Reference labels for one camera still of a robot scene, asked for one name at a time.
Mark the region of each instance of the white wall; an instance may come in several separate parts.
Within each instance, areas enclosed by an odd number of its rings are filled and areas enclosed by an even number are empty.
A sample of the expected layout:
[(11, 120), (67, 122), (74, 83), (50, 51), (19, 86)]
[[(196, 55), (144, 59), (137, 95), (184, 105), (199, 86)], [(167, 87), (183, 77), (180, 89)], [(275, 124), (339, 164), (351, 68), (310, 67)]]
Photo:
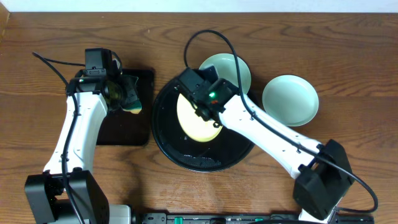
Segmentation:
[(398, 0), (0, 0), (10, 12), (398, 12)]

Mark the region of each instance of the white bowl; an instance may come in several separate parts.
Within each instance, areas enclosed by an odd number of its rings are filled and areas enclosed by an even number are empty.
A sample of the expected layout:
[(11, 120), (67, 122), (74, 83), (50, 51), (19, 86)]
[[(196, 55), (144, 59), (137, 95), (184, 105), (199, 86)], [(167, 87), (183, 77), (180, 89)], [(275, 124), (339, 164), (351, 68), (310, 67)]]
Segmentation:
[(262, 105), (282, 124), (301, 126), (315, 117), (319, 99), (314, 87), (303, 78), (282, 75), (267, 84), (262, 93)]
[[(251, 74), (248, 65), (238, 57), (239, 71), (241, 72), (242, 89), (248, 93), (251, 84)], [(224, 78), (235, 86), (238, 86), (238, 74), (236, 73), (236, 64), (233, 54), (216, 54), (206, 59), (199, 67), (205, 69), (214, 65), (218, 78)]]

